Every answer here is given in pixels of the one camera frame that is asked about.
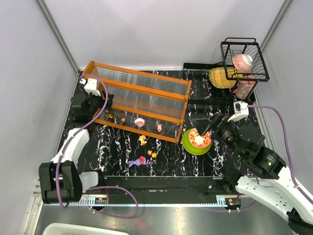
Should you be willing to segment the pink hat girl toy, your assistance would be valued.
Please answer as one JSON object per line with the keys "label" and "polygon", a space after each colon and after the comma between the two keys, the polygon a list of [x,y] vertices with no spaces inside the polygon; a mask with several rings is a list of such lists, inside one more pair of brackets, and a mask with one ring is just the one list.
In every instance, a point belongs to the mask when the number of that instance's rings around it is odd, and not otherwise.
{"label": "pink hat girl toy", "polygon": [[137,127],[143,127],[145,125],[145,120],[143,118],[137,118],[134,120]]}

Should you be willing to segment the yellow rabbit toy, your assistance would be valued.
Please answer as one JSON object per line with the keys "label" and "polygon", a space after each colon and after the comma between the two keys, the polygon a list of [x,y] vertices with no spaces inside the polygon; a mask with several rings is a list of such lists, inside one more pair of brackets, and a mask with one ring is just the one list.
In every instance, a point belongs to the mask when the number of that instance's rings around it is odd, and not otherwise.
{"label": "yellow rabbit toy", "polygon": [[141,146],[145,145],[147,143],[146,136],[145,135],[139,136],[139,141]]}

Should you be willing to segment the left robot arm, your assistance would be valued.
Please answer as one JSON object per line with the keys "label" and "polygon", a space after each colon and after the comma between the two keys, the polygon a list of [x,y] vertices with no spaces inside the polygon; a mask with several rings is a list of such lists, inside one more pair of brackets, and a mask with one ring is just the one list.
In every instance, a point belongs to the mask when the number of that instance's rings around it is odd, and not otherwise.
{"label": "left robot arm", "polygon": [[80,93],[71,99],[72,129],[57,155],[39,166],[41,196],[45,204],[78,202],[83,192],[99,183],[97,171],[79,173],[78,159],[92,136],[95,124],[85,127],[103,107],[105,93],[100,96]]}

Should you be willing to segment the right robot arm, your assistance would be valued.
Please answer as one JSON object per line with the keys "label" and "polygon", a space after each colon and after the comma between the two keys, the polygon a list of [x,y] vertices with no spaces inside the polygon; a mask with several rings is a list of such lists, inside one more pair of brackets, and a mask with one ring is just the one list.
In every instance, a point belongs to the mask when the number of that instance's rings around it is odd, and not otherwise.
{"label": "right robot arm", "polygon": [[313,233],[312,196],[303,195],[291,179],[291,170],[286,162],[273,150],[264,146],[265,137],[253,125],[235,127],[235,122],[246,114],[234,114],[230,117],[216,113],[212,118],[192,120],[200,136],[211,133],[211,139],[220,139],[239,158],[243,166],[260,179],[267,180],[279,191],[269,189],[252,182],[236,167],[227,169],[217,182],[218,190],[237,191],[276,212],[288,222],[288,226],[299,235]]}

